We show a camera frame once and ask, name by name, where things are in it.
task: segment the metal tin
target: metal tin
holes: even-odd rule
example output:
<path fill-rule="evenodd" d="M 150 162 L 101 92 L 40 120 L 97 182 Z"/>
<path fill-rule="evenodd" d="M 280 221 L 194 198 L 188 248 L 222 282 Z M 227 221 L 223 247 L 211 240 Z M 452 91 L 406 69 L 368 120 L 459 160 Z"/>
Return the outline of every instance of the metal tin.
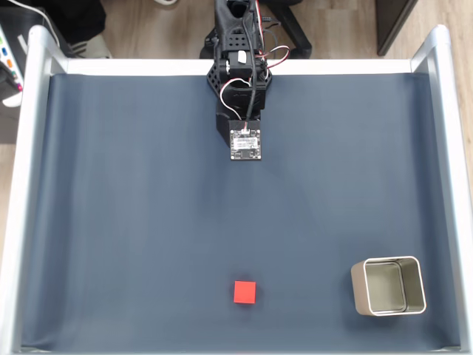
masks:
<path fill-rule="evenodd" d="M 384 257 L 352 267 L 353 293 L 359 314 L 393 316 L 426 310 L 421 266 L 415 257 Z"/>

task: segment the white wire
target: white wire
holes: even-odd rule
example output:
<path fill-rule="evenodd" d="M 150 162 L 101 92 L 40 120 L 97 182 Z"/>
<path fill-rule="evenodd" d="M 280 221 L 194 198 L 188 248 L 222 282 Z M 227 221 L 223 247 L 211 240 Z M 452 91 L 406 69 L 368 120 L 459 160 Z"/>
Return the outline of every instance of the white wire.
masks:
<path fill-rule="evenodd" d="M 31 10 L 31 11 L 34 11 L 35 13 L 39 13 L 41 16 L 44 17 L 44 19 L 46 20 L 47 24 L 50 26 L 50 29 L 51 29 L 51 33 L 52 33 L 52 36 L 54 37 L 54 40 L 56 41 L 56 44 L 58 45 L 58 47 L 60 47 L 61 45 L 59 44 L 59 38 L 57 37 L 56 33 L 54 32 L 54 29 L 52 28 L 52 25 L 51 25 L 51 21 L 47 18 L 47 16 L 42 13 L 40 10 L 38 9 L 35 9 L 34 7 L 31 7 L 31 6 L 28 6 L 28 5 L 25 5 L 25 4 L 22 4 L 21 2 L 17 2 L 16 0 L 7 0 L 9 2 L 11 2 L 12 4 L 15 4 L 19 7 L 23 7 L 25 9 L 28 9 L 28 10 Z"/>
<path fill-rule="evenodd" d="M 263 43 L 263 50 L 265 50 L 265 37 L 263 36 L 263 25 L 262 25 L 262 20 L 261 20 L 261 13 L 259 12 L 259 0 L 256 0 L 256 14 L 258 15 L 259 34 L 261 35 L 261 41 Z"/>
<path fill-rule="evenodd" d="M 270 69 L 270 68 L 273 68 L 273 67 L 275 67 L 276 65 L 280 65 L 283 61 L 285 61 L 285 60 L 289 57 L 290 48 L 289 48 L 288 46 L 281 45 L 281 46 L 278 46 L 278 47 L 274 47 L 274 48 L 273 48 L 272 50 L 270 50 L 268 53 L 265 53 L 265 54 L 257 55 L 257 56 L 256 56 L 257 58 L 264 58 L 264 59 L 266 59 L 266 57 L 267 57 L 268 55 L 270 55 L 272 52 L 274 52 L 274 51 L 276 51 L 276 50 L 281 50 L 281 49 L 287 50 L 286 55 L 284 56 L 283 59 L 281 59 L 281 60 L 278 61 L 277 63 L 267 66 L 265 79 L 268 79 L 268 77 L 269 77 L 269 69 Z"/>
<path fill-rule="evenodd" d="M 226 82 L 225 85 L 223 85 L 222 89 L 220 90 L 220 100 L 223 104 L 223 106 L 225 106 L 227 109 L 229 109 L 230 111 L 233 111 L 235 112 L 235 115 L 238 117 L 238 119 L 241 121 L 242 120 L 242 117 L 238 114 L 237 111 L 235 111 L 234 109 L 232 109 L 231 107 L 229 107 L 229 105 L 227 105 L 224 100 L 223 100 L 223 90 L 225 90 L 227 88 L 228 85 L 230 85 L 231 83 L 234 83 L 235 81 L 241 81 L 245 84 L 247 84 L 249 87 L 251 87 L 250 83 L 248 83 L 247 81 L 244 81 L 243 79 L 241 78 L 235 78 L 235 79 L 231 79 L 229 81 Z"/>

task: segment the white shoe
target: white shoe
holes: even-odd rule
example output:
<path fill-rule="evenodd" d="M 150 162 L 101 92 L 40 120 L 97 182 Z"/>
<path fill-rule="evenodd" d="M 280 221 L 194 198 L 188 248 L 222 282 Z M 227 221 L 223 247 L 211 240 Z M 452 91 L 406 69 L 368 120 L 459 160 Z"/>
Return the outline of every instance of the white shoe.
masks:
<path fill-rule="evenodd" d="M 71 44 L 71 49 L 79 58 L 112 58 L 102 35 L 96 35 L 85 42 Z"/>
<path fill-rule="evenodd" d="M 158 4 L 169 6 L 177 3 L 177 0 L 155 0 Z"/>

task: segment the black cable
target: black cable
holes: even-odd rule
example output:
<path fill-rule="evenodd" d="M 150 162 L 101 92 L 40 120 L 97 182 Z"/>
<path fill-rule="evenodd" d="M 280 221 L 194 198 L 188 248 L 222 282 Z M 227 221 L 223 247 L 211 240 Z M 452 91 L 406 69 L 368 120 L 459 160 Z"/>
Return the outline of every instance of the black cable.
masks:
<path fill-rule="evenodd" d="M 262 22 L 279 22 L 279 23 L 281 23 L 279 20 L 276 20 L 276 19 L 274 19 L 272 17 L 268 17 L 268 16 L 262 16 L 261 21 Z"/>
<path fill-rule="evenodd" d="M 251 78 L 250 103 L 248 105 L 248 110 L 246 111 L 246 120 L 248 121 L 251 117 L 251 113 L 253 112 L 254 99 L 256 97 L 256 83 L 258 81 L 258 78 L 256 76 L 256 63 L 254 60 L 253 41 L 250 38 L 250 33 L 248 32 L 248 28 L 246 27 L 245 19 L 243 19 L 242 21 L 243 21 L 243 30 L 245 31 L 246 40 L 248 41 L 248 46 L 250 47 L 251 69 L 253 70 L 253 76 Z"/>
<path fill-rule="evenodd" d="M 275 27 L 275 26 L 281 26 L 281 22 L 275 22 L 274 24 L 270 24 L 268 27 L 266 27 L 265 29 L 266 30 L 269 30 L 270 28 L 272 27 Z"/>

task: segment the white metal frame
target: white metal frame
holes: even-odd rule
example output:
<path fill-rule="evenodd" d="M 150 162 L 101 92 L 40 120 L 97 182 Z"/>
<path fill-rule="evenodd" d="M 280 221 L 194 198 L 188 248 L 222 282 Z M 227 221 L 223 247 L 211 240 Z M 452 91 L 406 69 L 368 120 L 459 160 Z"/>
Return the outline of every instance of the white metal frame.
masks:
<path fill-rule="evenodd" d="M 31 29 L 0 273 L 0 355 L 21 349 L 21 312 L 33 235 L 51 75 L 206 75 L 212 61 L 68 59 L 43 27 Z M 429 75 L 462 353 L 473 355 L 473 218 L 449 31 L 436 27 L 413 59 L 287 61 L 274 75 L 423 72 Z"/>

